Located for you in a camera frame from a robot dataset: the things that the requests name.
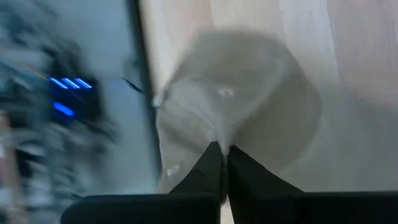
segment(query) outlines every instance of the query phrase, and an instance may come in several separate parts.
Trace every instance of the black object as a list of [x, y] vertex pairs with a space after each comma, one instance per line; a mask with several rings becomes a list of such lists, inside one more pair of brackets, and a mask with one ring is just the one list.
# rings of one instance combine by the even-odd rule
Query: black object
[[33, 176], [33, 168], [30, 163], [42, 163], [42, 157], [31, 154], [29, 152], [22, 151], [20, 149], [15, 150], [16, 161], [18, 172], [21, 177], [31, 178]]
[[[63, 224], [219, 223], [221, 149], [211, 143], [167, 195], [88, 197]], [[229, 200], [236, 224], [398, 223], [397, 192], [306, 193], [278, 178], [237, 147], [228, 159]]]
[[60, 103], [73, 111], [73, 115], [65, 114], [53, 106], [52, 120], [68, 124], [74, 120], [94, 122], [102, 117], [100, 84], [94, 78], [86, 78], [84, 81], [91, 88], [64, 89], [54, 82], [50, 82], [50, 99], [53, 104]]
[[135, 84], [133, 84], [132, 82], [130, 82], [129, 80], [124, 78], [124, 81], [126, 81], [127, 84], [129, 84], [129, 86], [133, 89], [136, 90], [139, 93], [142, 93], [142, 90], [140, 88], [138, 88], [138, 86], [136, 86]]

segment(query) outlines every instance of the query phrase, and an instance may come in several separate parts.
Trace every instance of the blurry background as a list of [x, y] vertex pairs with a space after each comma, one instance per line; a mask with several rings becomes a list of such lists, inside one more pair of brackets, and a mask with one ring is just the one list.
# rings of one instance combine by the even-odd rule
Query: blurry background
[[[36, 129], [30, 124], [12, 129], [17, 142], [13, 142], [12, 150], [16, 152], [28, 210], [47, 209], [54, 200], [66, 206], [71, 203], [66, 199], [84, 195], [155, 191], [159, 150], [150, 130], [148, 100], [136, 63], [132, 34], [138, 27], [134, 26], [123, 0], [0, 0], [0, 92], [5, 96], [0, 99], [0, 109], [13, 116], [10, 105], [20, 100], [29, 102], [27, 110], [42, 108], [46, 103], [39, 101], [39, 96], [57, 98], [53, 87], [63, 88], [49, 82], [50, 77], [63, 85], [68, 85], [65, 77], [95, 83], [95, 93], [88, 94], [93, 98], [87, 98], [91, 100], [83, 106], [85, 111], [99, 101], [95, 119], [93, 114], [86, 114], [64, 122], [53, 114], [48, 118], [42, 114], [40, 119], [48, 120], [37, 124]], [[40, 84], [33, 85], [31, 80]], [[14, 86], [23, 91], [14, 91]], [[76, 99], [82, 96], [72, 95]], [[25, 115], [27, 120], [39, 120], [30, 113]], [[43, 139], [38, 137], [43, 134], [40, 129], [45, 134]], [[54, 153], [57, 147], [62, 148], [60, 153]], [[40, 220], [49, 213], [38, 216]]]

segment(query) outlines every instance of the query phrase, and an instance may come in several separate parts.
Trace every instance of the wooden surface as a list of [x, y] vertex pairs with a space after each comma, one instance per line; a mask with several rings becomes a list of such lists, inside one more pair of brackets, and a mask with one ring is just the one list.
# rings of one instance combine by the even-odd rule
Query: wooden surface
[[142, 8], [157, 91], [198, 32], [238, 28], [278, 36], [310, 78], [398, 105], [395, 0], [145, 0]]
[[27, 224], [27, 214], [23, 206], [21, 183], [17, 173], [17, 162], [14, 151], [9, 147], [9, 122], [5, 112], [0, 111], [0, 149], [1, 180], [4, 187], [10, 191], [10, 202], [7, 205], [7, 219], [10, 224]]

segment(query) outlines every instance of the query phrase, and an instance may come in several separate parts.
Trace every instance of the blue led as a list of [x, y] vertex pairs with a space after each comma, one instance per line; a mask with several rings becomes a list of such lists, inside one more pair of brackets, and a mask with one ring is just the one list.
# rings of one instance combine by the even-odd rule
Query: blue led
[[75, 80], [76, 82], [82, 84], [85, 88], [92, 88], [91, 85], [89, 85], [87, 82], [84, 82], [81, 78], [76, 78]]
[[75, 113], [73, 112], [73, 110], [69, 109], [68, 107], [64, 106], [61, 103], [55, 102], [54, 104], [54, 108], [57, 109], [58, 111], [61, 111], [62, 113], [64, 113], [65, 115], [68, 116], [73, 116]]
[[76, 85], [74, 82], [72, 82], [69, 78], [63, 78], [62, 79], [64, 82], [67, 82], [70, 86], [73, 88], [80, 88], [80, 86]]
[[68, 87], [62, 83], [60, 83], [58, 80], [54, 79], [54, 78], [50, 78], [51, 82], [54, 82], [55, 84], [57, 84], [59, 87], [64, 88], [64, 89], [68, 89]]

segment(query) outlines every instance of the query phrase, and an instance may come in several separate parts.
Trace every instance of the black wire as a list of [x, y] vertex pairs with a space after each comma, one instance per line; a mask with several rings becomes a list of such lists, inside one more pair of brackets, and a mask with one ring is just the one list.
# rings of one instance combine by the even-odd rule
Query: black wire
[[132, 89], [136, 90], [137, 92], [139, 92], [141, 94], [143, 93], [143, 91], [140, 88], [138, 88], [135, 84], [133, 84], [132, 82], [130, 82], [129, 80], [127, 80], [125, 78], [123, 78], [123, 79], [124, 79], [124, 81], [126, 81], [130, 85], [130, 87]]

